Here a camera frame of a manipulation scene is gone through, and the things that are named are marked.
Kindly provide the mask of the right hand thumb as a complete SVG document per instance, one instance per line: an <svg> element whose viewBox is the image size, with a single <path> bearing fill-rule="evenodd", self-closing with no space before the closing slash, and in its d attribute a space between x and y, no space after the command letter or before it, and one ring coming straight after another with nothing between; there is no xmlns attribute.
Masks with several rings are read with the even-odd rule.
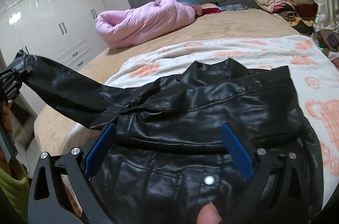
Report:
<svg viewBox="0 0 339 224"><path fill-rule="evenodd" d="M212 202L204 205L196 219L197 224L219 224L222 220L217 208Z"/></svg>

